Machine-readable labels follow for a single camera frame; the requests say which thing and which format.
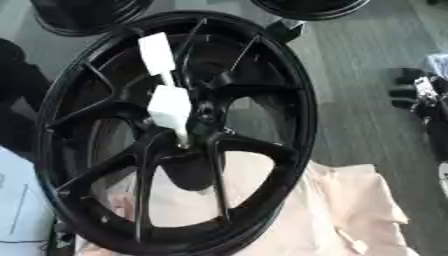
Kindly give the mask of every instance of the black wheel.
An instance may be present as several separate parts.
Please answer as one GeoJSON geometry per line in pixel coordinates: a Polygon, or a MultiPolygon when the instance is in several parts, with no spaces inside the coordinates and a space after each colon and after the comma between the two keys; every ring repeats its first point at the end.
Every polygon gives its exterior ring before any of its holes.
{"type": "Polygon", "coordinates": [[[154,0],[31,0],[36,19],[61,36],[90,36],[139,16],[154,0]]]}
{"type": "Polygon", "coordinates": [[[58,216],[97,245],[131,255],[225,255],[250,244],[275,219],[309,161],[316,112],[302,64],[262,27],[214,12],[158,14],[101,39],[54,83],[37,124],[36,172],[58,216]],[[193,103],[188,149],[178,147],[173,131],[145,121],[160,80],[147,74],[137,40],[161,31],[175,53],[176,81],[193,103]],[[264,106],[281,139],[229,124],[230,106],[240,98],[264,106]],[[118,140],[109,136],[117,120],[131,140],[98,157],[118,140]],[[236,207],[222,178],[227,151],[262,154],[274,163],[264,183],[236,207]],[[213,187],[219,216],[177,228],[154,225],[148,198],[159,165],[183,189],[213,187]],[[96,181],[124,169],[137,177],[135,221],[113,214],[93,191],[96,181]]]}
{"type": "Polygon", "coordinates": [[[366,5],[369,0],[252,0],[262,9],[277,16],[319,21],[336,19],[351,14],[366,5]]]}

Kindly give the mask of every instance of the wheel spoke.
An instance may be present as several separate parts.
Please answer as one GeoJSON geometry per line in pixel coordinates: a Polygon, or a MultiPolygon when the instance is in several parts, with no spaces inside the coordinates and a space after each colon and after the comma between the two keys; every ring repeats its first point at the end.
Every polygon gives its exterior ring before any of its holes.
{"type": "Polygon", "coordinates": [[[73,193],[88,194],[91,185],[105,177],[117,171],[121,171],[126,167],[130,167],[135,163],[135,159],[127,151],[124,151],[116,156],[113,156],[102,163],[94,165],[70,181],[66,182],[62,186],[57,188],[60,195],[71,195],[73,193]]]}
{"type": "Polygon", "coordinates": [[[149,198],[156,168],[160,160],[176,147],[176,142],[173,131],[154,126],[148,130],[141,141],[130,148],[138,154],[134,238],[139,243],[145,239],[145,234],[148,234],[152,228],[149,217],[149,198]]]}
{"type": "Polygon", "coordinates": [[[132,120],[134,118],[144,118],[146,115],[147,112],[137,105],[123,101],[114,101],[112,98],[109,98],[56,119],[48,123],[47,129],[58,130],[78,123],[103,118],[116,117],[132,120]]]}
{"type": "Polygon", "coordinates": [[[246,56],[246,54],[249,52],[249,50],[255,45],[255,43],[258,42],[258,40],[260,39],[260,36],[255,36],[253,37],[249,43],[247,43],[247,45],[243,48],[243,50],[241,51],[241,53],[238,55],[238,57],[236,58],[235,62],[233,62],[232,67],[230,68],[230,72],[233,72],[236,70],[236,68],[238,67],[238,65],[240,64],[241,60],[244,58],[244,56],[246,56]]]}
{"type": "Polygon", "coordinates": [[[156,167],[153,165],[153,160],[142,163],[142,166],[137,170],[137,189],[135,196],[135,240],[141,243],[144,239],[144,235],[148,229],[152,227],[151,220],[149,218],[149,197],[151,193],[151,184],[155,174],[156,167]]]}
{"type": "Polygon", "coordinates": [[[101,82],[103,82],[111,91],[112,95],[116,94],[116,88],[117,86],[112,83],[112,81],[106,77],[106,75],[104,75],[100,70],[98,70],[96,67],[94,67],[92,65],[92,63],[90,62],[84,62],[84,67],[90,71],[93,75],[95,75],[95,77],[100,80],[101,82]]]}
{"type": "Polygon", "coordinates": [[[212,168],[213,177],[214,177],[214,190],[216,195],[216,200],[218,203],[219,213],[222,219],[226,223],[230,223],[230,204],[229,199],[227,197],[227,191],[224,183],[224,178],[222,176],[222,163],[221,158],[219,156],[216,145],[210,145],[208,148],[208,159],[210,161],[210,166],[212,168]]]}
{"type": "Polygon", "coordinates": [[[297,156],[297,150],[275,143],[249,138],[239,134],[220,133],[209,142],[219,151],[244,151],[270,157],[277,164],[290,163],[297,156]]]}
{"type": "Polygon", "coordinates": [[[176,52],[176,56],[175,56],[175,60],[176,63],[180,64],[183,61],[182,57],[185,56],[185,54],[188,53],[192,43],[193,43],[193,39],[194,37],[198,34],[199,30],[207,24],[207,19],[202,19],[201,21],[199,21],[198,24],[196,24],[196,26],[190,31],[190,33],[188,34],[187,39],[185,40],[185,42],[182,43],[182,45],[179,47],[179,49],[176,52]]]}

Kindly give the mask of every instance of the gray floor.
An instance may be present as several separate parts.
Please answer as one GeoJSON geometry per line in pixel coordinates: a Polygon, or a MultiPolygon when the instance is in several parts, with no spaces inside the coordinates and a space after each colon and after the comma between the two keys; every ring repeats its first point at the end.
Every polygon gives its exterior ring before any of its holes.
{"type": "MultiPolygon", "coordinates": [[[[410,245],[423,256],[448,255],[448,220],[435,179],[436,163],[419,123],[393,109],[387,88],[390,69],[417,66],[430,53],[448,50],[448,6],[425,0],[373,0],[336,21],[309,24],[291,43],[312,76],[320,107],[320,132],[313,159],[329,165],[378,166],[411,219],[410,245]]],[[[251,17],[273,17],[248,0],[158,0],[152,12],[214,9],[251,17]]],[[[0,1],[0,36],[13,40],[51,79],[95,37],[62,38],[43,31],[27,0],[0,1]]]]}

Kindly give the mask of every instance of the cable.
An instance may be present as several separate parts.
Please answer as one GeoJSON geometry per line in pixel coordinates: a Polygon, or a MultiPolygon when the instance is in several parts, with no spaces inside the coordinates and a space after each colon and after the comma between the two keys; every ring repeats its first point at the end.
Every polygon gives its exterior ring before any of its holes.
{"type": "Polygon", "coordinates": [[[36,240],[36,241],[1,241],[0,244],[38,244],[46,242],[46,240],[36,240]]]}
{"type": "Polygon", "coordinates": [[[0,244],[40,244],[39,249],[43,252],[46,252],[48,249],[48,241],[47,240],[36,240],[36,241],[1,241],[0,244]]]}

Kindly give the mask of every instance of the black object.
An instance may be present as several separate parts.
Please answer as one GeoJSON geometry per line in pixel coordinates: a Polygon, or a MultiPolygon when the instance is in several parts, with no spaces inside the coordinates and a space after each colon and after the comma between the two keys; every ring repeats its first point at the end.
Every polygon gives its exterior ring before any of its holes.
{"type": "Polygon", "coordinates": [[[88,36],[140,15],[154,0],[31,0],[39,23],[63,36],[88,36]]]}
{"type": "Polygon", "coordinates": [[[351,14],[369,0],[252,0],[256,5],[274,15],[302,20],[319,21],[351,14]]]}
{"type": "Polygon", "coordinates": [[[16,44],[0,39],[0,56],[0,145],[31,161],[34,121],[11,105],[23,97],[38,112],[50,82],[16,44]]]}
{"type": "MultiPolygon", "coordinates": [[[[269,31],[221,13],[158,14],[101,39],[54,83],[37,123],[36,172],[60,219],[99,246],[132,255],[226,255],[250,244],[275,219],[309,161],[316,122],[306,71],[269,31]],[[160,80],[147,74],[137,40],[162,31],[176,56],[176,81],[193,103],[188,149],[177,147],[171,130],[144,121],[160,80]],[[284,116],[279,124],[284,145],[226,127],[229,105],[242,97],[273,102],[275,118],[284,116]],[[113,129],[107,128],[110,118],[124,120],[135,142],[106,160],[91,161],[111,143],[110,136],[101,135],[113,129]],[[235,150],[266,155],[275,167],[252,196],[231,208],[221,174],[224,152],[235,150]],[[214,187],[218,217],[178,228],[153,225],[147,209],[155,167],[177,163],[185,163],[192,177],[204,175],[203,186],[214,187]],[[202,170],[191,163],[200,163],[202,170]],[[114,215],[91,190],[95,181],[133,166],[135,222],[114,215]]],[[[180,186],[197,185],[171,178],[180,186]]]]}
{"type": "Polygon", "coordinates": [[[392,105],[411,111],[422,120],[436,158],[448,162],[448,81],[420,69],[404,68],[396,84],[389,92],[392,105]],[[425,97],[418,91],[415,83],[422,77],[431,82],[433,96],[425,97]]]}

